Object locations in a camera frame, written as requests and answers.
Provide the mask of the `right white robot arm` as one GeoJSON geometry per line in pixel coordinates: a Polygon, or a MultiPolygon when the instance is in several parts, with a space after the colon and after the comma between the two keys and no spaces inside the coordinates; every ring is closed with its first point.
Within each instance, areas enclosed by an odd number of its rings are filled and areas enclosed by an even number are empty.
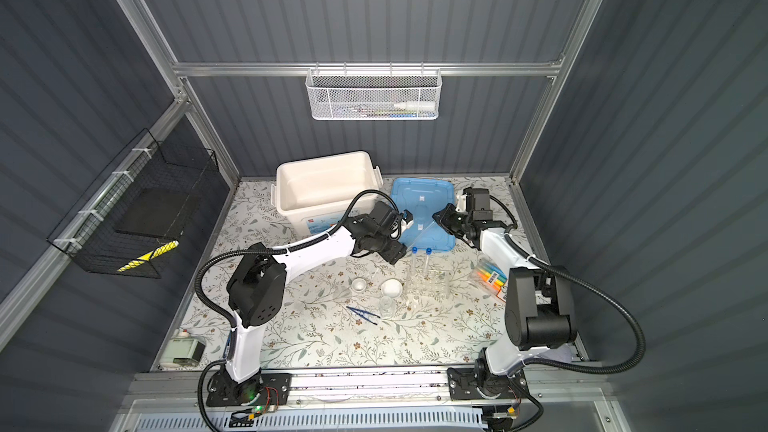
{"type": "Polygon", "coordinates": [[[480,381],[510,376],[527,365],[567,368],[576,327],[570,287],[515,243],[511,210],[489,190],[468,187],[454,204],[432,215],[446,233],[480,251],[506,277],[502,287],[504,331],[476,361],[480,381]]]}

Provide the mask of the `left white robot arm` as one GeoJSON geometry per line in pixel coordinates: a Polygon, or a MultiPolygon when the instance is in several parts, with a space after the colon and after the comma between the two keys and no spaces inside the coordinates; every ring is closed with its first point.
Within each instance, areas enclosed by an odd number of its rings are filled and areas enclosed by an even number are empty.
{"type": "Polygon", "coordinates": [[[356,254],[376,254],[394,265],[407,252],[400,235],[412,222],[409,210],[400,211],[378,201],[371,211],[347,214],[328,230],[302,241],[277,249],[265,249],[260,244],[250,247],[227,285],[234,320],[225,359],[228,376],[241,384],[260,373],[266,324],[280,311],[291,281],[356,254]]]}

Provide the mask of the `blue-capped test tube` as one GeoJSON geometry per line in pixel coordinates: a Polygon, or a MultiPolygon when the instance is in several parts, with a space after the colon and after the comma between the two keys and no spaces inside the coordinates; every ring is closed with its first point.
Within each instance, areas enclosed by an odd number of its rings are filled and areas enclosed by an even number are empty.
{"type": "Polygon", "coordinates": [[[425,280],[425,281],[428,280],[429,277],[430,277],[430,266],[429,265],[430,265],[431,255],[432,255],[432,249],[427,247],[425,249],[425,257],[424,257],[424,263],[423,263],[423,267],[422,267],[422,277],[423,277],[423,280],[425,280]]]}
{"type": "Polygon", "coordinates": [[[416,289],[416,283],[417,283],[417,265],[418,265],[418,258],[419,258],[419,249],[418,247],[411,247],[411,260],[410,260],[410,268],[409,268],[409,287],[411,290],[416,289]]]}
{"type": "Polygon", "coordinates": [[[418,244],[419,244],[419,243],[420,243],[420,241],[422,240],[422,239],[421,239],[421,237],[422,237],[424,234],[428,234],[428,233],[429,233],[429,231],[430,231],[430,229],[431,229],[431,228],[432,228],[434,225],[435,225],[435,222],[434,222],[434,221],[432,221],[432,222],[430,222],[430,223],[429,223],[429,224],[428,224],[426,227],[423,227],[422,229],[419,229],[419,232],[418,232],[418,234],[415,236],[415,238],[413,239],[413,241],[411,242],[411,245],[410,245],[410,247],[416,247],[416,248],[418,248],[418,247],[419,247],[419,245],[418,245],[418,244]]]}

